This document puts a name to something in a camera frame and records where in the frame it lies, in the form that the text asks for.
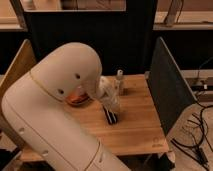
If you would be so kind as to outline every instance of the cable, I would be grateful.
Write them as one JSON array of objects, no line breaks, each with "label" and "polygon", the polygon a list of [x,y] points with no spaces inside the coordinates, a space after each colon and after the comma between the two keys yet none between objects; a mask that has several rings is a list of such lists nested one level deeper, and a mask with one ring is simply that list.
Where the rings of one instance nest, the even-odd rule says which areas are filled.
[{"label": "cable", "polygon": [[181,13],[182,13],[182,11],[183,11],[183,6],[184,6],[184,0],[181,0],[181,8],[180,8],[178,17],[177,17],[177,19],[176,19],[176,23],[179,22],[180,15],[181,15]]},{"label": "cable", "polygon": [[200,78],[200,70],[203,68],[204,65],[206,65],[207,63],[209,63],[211,60],[213,60],[213,57],[210,57],[209,59],[205,60],[198,68],[198,71],[197,71],[197,77],[195,79],[195,82],[194,82],[194,85],[197,84],[199,78]]}]

